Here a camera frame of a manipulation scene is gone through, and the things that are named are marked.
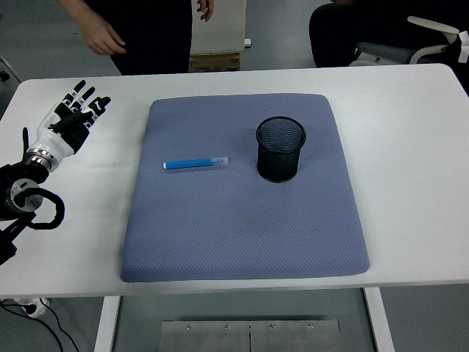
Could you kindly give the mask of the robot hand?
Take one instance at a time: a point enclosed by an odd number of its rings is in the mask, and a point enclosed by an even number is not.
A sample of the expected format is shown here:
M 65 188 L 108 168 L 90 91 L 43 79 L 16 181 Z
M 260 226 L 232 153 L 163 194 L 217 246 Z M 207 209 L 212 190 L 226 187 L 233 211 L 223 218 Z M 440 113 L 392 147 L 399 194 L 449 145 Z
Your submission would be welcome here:
M 27 158 L 42 157 L 54 168 L 80 150 L 92 126 L 111 102 L 110 97 L 91 98 L 95 88 L 85 85 L 85 80 L 78 82 L 48 112 L 37 128 L 37 141 L 26 150 Z

